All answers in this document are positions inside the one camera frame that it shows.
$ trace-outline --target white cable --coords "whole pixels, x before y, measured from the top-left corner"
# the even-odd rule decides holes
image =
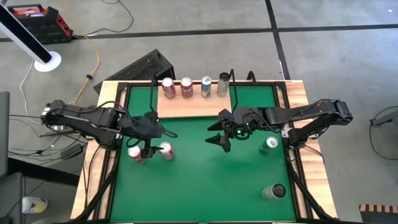
[[[24,84],[26,78],[29,76],[30,72],[32,71],[32,67],[33,67],[34,62],[35,62],[35,60],[32,61],[32,64],[30,65],[30,68],[29,68],[29,70],[27,71],[27,73],[26,73],[24,79],[22,80],[21,84],[19,84],[19,90],[21,91],[22,96],[24,96],[25,111],[26,111],[26,114],[27,114],[28,116],[30,116],[30,115],[29,115],[29,112],[28,112],[28,110],[27,110],[26,96],[25,96],[24,91],[22,90],[22,85]],[[32,120],[31,118],[29,118],[29,120],[30,120],[31,122],[35,123],[35,124],[41,124],[41,123],[39,123],[39,122],[36,122],[36,121]]]

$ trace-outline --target concrete floor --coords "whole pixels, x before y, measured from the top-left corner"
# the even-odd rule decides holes
[[[7,5],[28,2],[10,0]],[[129,24],[128,14],[119,4],[107,5],[99,0],[64,1],[81,25],[79,30],[74,28],[56,1],[36,2],[59,9],[77,34],[102,27],[118,30]],[[132,27],[125,33],[271,26],[262,0],[123,2],[134,16]],[[396,1],[272,0],[271,3],[278,27],[398,23]],[[361,221],[358,211],[361,203],[397,205],[398,202],[398,162],[375,155],[368,136],[368,120],[383,108],[398,105],[397,36],[397,29],[280,33],[291,79],[304,80],[309,101],[341,98],[354,115],[349,126],[332,127],[320,138],[337,214],[342,220]],[[204,75],[215,78],[217,74],[234,68],[237,78],[245,78],[248,71],[253,70],[258,79],[282,79],[271,33],[96,39],[94,42],[98,46],[101,65],[79,102],[82,106],[96,104],[98,96],[91,86],[153,49],[159,49],[174,65],[177,78],[200,78]],[[0,90],[11,93],[11,113],[24,114],[18,86],[31,58],[12,42],[0,43],[0,48]],[[86,40],[47,45],[46,48],[59,52],[62,64],[49,73],[33,69],[24,86],[31,115],[40,114],[44,105],[53,100],[73,101],[85,75],[95,66],[95,53]],[[30,124],[39,133],[46,132],[46,128]],[[27,126],[16,121],[11,122],[10,129],[11,147],[42,149],[54,141],[54,138],[37,139]],[[373,133],[375,146],[382,154],[398,157],[394,127],[386,125]],[[66,146],[70,141],[62,139],[55,147]],[[51,166],[72,172],[81,167],[81,157]],[[28,181],[27,191],[36,185],[36,180]],[[55,189],[64,194],[52,194]],[[34,195],[49,198],[49,209],[40,215],[28,215],[27,223],[36,220],[42,220],[42,223],[66,221],[75,191],[73,187],[44,184]]]

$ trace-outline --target wooden table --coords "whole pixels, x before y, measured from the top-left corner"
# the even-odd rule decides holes
[[[304,89],[303,81],[301,80],[289,80],[289,81],[280,81],[280,80],[261,80],[257,82],[285,82],[287,95],[289,98],[290,107],[298,107],[308,104],[307,96]],[[129,81],[131,83],[149,83],[150,81]],[[239,82],[251,82],[250,80],[239,80]],[[98,105],[104,103],[105,101],[114,101],[116,100],[116,95],[118,92],[118,81],[105,81],[103,82],[103,86],[101,89],[101,93],[99,95]],[[120,104],[123,105],[124,99],[126,96],[126,91],[122,92],[120,97]],[[282,97],[279,97],[280,104],[283,106]],[[295,127],[300,128],[308,124],[310,120],[305,121],[297,121],[295,122]],[[308,140],[307,145],[315,148],[320,151],[318,141],[316,140]],[[88,173],[88,166],[90,164],[91,159],[93,158],[93,154],[97,149],[98,144],[95,141],[90,141],[87,147],[86,155],[85,155],[85,170],[86,174]],[[90,176],[90,186],[88,188],[88,200],[90,201],[95,193],[98,190],[100,177],[101,177],[101,169],[103,166],[105,150],[99,150],[95,157],[93,158],[93,165],[91,168],[91,176]],[[311,151],[306,149],[300,150],[300,155],[302,158],[303,170],[305,174],[305,179],[307,182],[307,188],[314,196],[316,201],[323,207],[323,209],[331,216],[336,217],[335,206],[333,203],[333,198],[331,196],[330,187],[328,183],[328,177],[326,176],[325,166],[323,165],[322,158],[319,155],[314,154]],[[109,160],[109,169],[113,164],[114,152],[111,155]],[[306,218],[306,209],[303,201],[302,194],[298,187],[296,187],[296,192],[298,195],[298,204],[300,207],[300,213],[302,218]],[[101,207],[99,210],[99,217],[105,217],[105,208],[108,202],[109,188],[104,193],[103,199],[101,201]],[[79,216],[79,214],[83,211],[85,204],[85,185],[83,179],[83,173],[80,175],[80,181],[76,192],[75,203],[73,204],[73,210],[71,214],[71,218],[75,218]]]

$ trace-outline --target green mat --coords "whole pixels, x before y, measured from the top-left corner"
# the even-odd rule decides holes
[[[271,87],[239,86],[237,91],[238,106],[275,106]],[[149,87],[132,88],[128,105],[132,115],[149,111],[149,93]],[[170,142],[176,155],[172,161],[156,153],[138,164],[123,144],[111,221],[295,220],[283,148],[279,146],[267,156],[257,150],[269,136],[281,141],[280,134],[257,131],[247,141],[232,140],[231,152],[225,153],[221,147],[205,142],[216,134],[206,130],[216,121],[217,117],[162,119],[162,125],[178,138],[164,136],[153,139],[152,145]],[[286,196],[264,199],[261,190],[276,183],[285,186]]]

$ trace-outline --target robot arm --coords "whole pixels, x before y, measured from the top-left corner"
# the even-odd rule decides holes
[[[157,112],[150,111],[144,116],[130,116],[125,110],[116,108],[89,107],[67,105],[61,100],[47,104],[41,120],[47,127],[65,125],[78,131],[83,137],[93,137],[99,146],[116,150],[120,148],[117,135],[145,142],[142,157],[151,158],[159,147],[150,146],[152,138],[161,138],[165,128],[159,124]]]
[[[307,141],[313,134],[319,136],[331,125],[347,125],[352,114],[345,102],[340,100],[318,100],[317,102],[297,108],[237,108],[233,113],[224,109],[218,114],[218,121],[208,131],[224,131],[205,141],[221,146],[225,152],[231,150],[230,138],[243,141],[250,138],[254,131],[281,132],[291,121],[316,118],[302,128],[293,128],[288,132],[289,145],[296,146]]]

